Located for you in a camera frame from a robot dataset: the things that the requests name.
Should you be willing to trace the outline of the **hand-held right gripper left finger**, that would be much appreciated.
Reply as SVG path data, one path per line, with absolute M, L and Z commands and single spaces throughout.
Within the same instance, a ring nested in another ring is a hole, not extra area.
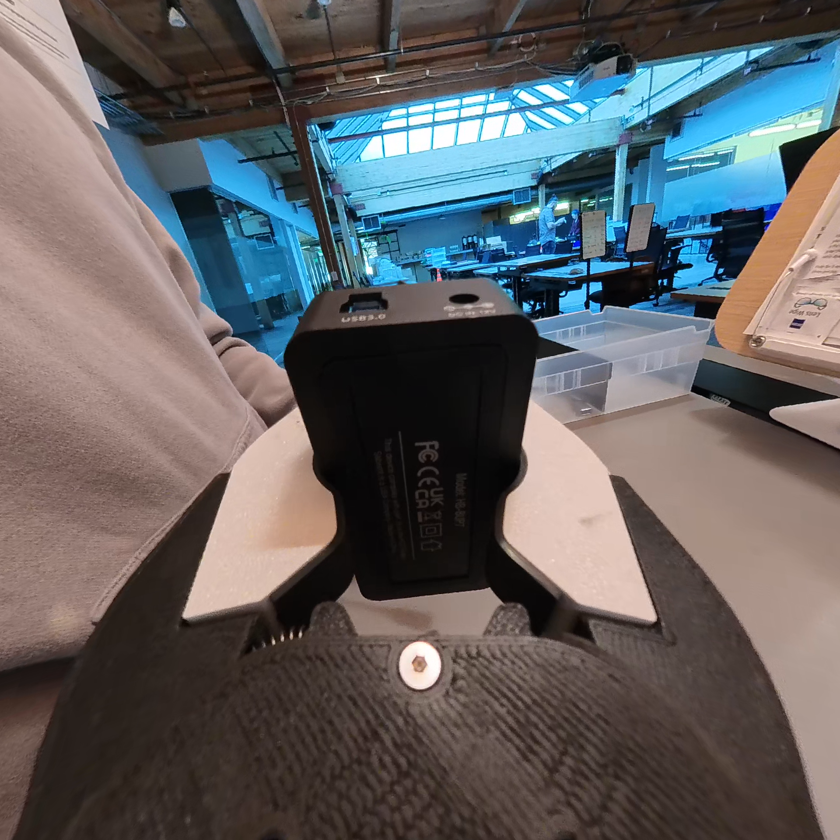
M 353 579 L 344 504 L 317 476 L 298 408 L 232 468 L 182 619 L 201 626 L 260 616 L 305 632 Z

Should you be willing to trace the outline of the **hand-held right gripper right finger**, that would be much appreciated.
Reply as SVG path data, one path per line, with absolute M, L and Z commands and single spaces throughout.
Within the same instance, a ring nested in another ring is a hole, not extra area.
M 525 609 L 535 636 L 587 634 L 591 621 L 642 629 L 658 621 L 612 475 L 534 401 L 519 472 L 497 507 L 487 582 Z

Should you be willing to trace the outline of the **black usb hub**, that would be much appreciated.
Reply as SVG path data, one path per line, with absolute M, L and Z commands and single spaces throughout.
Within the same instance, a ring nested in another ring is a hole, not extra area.
M 285 366 L 372 601 L 488 587 L 539 337 L 492 280 L 325 291 Z

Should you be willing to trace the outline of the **clear plastic bin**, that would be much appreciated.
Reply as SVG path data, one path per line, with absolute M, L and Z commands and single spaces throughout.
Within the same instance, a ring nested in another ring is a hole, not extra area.
M 540 342 L 531 399 L 569 424 L 688 394 L 712 321 L 607 307 L 534 326 Z

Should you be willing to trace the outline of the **dark wooden table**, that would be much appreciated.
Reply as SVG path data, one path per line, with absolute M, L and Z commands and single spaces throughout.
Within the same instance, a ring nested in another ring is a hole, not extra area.
M 581 291 L 583 305 L 630 308 L 658 299 L 655 263 L 585 260 L 573 266 L 536 270 L 524 275 L 523 291 L 545 297 L 544 317 L 561 314 L 560 302 Z

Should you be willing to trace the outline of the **white flat stand base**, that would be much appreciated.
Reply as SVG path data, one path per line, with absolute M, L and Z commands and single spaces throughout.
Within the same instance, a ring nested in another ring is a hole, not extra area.
M 778 424 L 838 450 L 840 448 L 839 405 L 840 400 L 834 398 L 778 406 L 770 410 L 770 417 Z

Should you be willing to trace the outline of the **white sign board on stand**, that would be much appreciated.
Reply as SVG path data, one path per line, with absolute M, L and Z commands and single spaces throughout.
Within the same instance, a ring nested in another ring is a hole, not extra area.
M 596 209 L 581 214 L 581 258 L 585 262 L 584 309 L 591 308 L 592 261 L 606 255 L 606 212 Z
M 648 247 L 655 212 L 655 203 L 637 203 L 630 207 L 624 250 L 632 263 L 638 261 Z

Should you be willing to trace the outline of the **light wooden board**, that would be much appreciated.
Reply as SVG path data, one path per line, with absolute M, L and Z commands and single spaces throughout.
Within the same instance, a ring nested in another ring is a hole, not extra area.
M 751 345 L 748 327 L 784 270 L 805 247 L 805 237 L 831 194 L 839 173 L 839 135 L 835 132 L 807 162 L 779 212 L 734 281 L 716 319 L 721 346 L 743 358 L 838 378 L 838 363 L 787 359 Z

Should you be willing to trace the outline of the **printed paper in plastic sleeve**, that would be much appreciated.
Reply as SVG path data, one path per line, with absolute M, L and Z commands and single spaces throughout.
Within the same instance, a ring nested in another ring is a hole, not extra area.
M 838 376 L 838 182 L 743 333 L 780 364 Z

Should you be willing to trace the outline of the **black office chair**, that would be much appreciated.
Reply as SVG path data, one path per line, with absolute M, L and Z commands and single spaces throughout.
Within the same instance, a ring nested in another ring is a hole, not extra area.
M 711 240 L 707 261 L 715 264 L 711 281 L 736 279 L 764 233 L 764 208 L 730 209 L 713 214 L 721 230 Z

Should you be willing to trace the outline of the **black monitor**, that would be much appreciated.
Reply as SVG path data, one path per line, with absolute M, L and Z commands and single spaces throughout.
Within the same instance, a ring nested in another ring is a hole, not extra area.
M 789 193 L 814 153 L 827 142 L 838 127 L 817 131 L 796 140 L 782 143 L 779 147 L 780 162 L 784 175 L 785 190 Z

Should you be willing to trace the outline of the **white ceiling projector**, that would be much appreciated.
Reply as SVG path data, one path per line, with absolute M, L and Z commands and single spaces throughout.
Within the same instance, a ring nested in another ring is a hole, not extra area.
M 637 69 L 636 57 L 615 42 L 592 47 L 585 59 L 574 77 L 569 103 L 609 98 L 625 88 Z

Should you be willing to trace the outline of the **white paper sheet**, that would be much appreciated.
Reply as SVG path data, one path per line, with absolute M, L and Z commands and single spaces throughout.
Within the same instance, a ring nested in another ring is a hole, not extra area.
M 57 74 L 91 120 L 108 129 L 60 1 L 2 1 L 1 18 Z

